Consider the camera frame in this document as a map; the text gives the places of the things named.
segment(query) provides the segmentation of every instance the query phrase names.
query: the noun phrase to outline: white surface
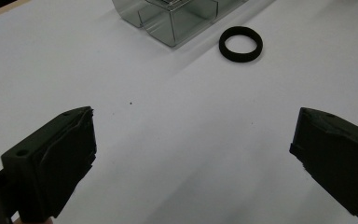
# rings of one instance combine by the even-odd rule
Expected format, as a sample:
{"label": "white surface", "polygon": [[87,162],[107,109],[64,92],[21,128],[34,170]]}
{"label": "white surface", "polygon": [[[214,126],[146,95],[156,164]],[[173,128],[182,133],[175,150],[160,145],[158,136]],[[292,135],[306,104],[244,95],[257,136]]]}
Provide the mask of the white surface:
{"label": "white surface", "polygon": [[[254,16],[257,4],[177,50],[109,0],[1,15],[0,155],[91,105],[97,160],[57,224],[358,223],[288,151],[301,106],[358,125],[358,0],[279,0]],[[220,55],[233,25],[260,33],[261,58]]]}

